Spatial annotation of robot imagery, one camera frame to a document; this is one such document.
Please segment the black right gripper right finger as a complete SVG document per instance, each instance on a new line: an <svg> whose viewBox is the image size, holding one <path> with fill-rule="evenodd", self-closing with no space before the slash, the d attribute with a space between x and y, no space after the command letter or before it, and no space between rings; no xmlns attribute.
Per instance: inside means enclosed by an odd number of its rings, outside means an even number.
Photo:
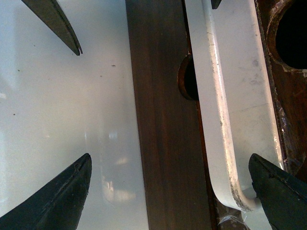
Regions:
<svg viewBox="0 0 307 230"><path fill-rule="evenodd" d="M307 184L256 153L251 155L248 169L272 229L305 230Z"/></svg>

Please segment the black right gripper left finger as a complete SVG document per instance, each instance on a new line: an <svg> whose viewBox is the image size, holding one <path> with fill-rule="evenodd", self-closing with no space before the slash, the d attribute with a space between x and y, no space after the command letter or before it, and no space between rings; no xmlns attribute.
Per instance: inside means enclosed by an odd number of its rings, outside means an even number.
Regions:
<svg viewBox="0 0 307 230"><path fill-rule="evenodd" d="M92 174L90 154L53 178L0 218L2 230L75 230L88 195Z"/></svg>

